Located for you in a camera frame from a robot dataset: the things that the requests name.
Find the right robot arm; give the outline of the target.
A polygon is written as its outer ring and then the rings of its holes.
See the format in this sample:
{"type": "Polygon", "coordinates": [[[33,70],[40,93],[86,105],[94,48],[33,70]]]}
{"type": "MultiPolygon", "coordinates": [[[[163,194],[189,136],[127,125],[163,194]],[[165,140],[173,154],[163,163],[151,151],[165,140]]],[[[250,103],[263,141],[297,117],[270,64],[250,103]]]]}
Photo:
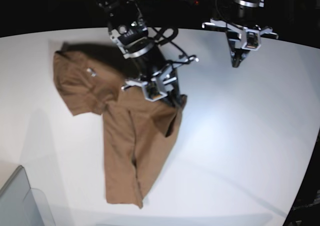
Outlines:
{"type": "Polygon", "coordinates": [[[149,31],[143,15],[134,0],[95,0],[106,15],[108,34],[125,59],[131,60],[138,70],[136,77],[128,77],[122,90],[138,87],[150,102],[166,100],[182,105],[177,68],[198,61],[196,55],[188,55],[173,40],[179,34],[165,36],[167,28],[149,31]]]}

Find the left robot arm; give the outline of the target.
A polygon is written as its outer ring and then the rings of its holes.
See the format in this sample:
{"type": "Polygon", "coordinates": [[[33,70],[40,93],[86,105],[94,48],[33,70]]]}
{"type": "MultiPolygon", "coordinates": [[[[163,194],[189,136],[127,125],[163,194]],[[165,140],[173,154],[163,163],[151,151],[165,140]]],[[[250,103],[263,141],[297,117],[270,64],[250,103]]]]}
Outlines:
{"type": "Polygon", "coordinates": [[[201,25],[203,29],[225,33],[233,68],[262,46],[262,38],[279,38],[272,27],[257,24],[264,5],[265,0],[214,0],[210,21],[201,25]]]}

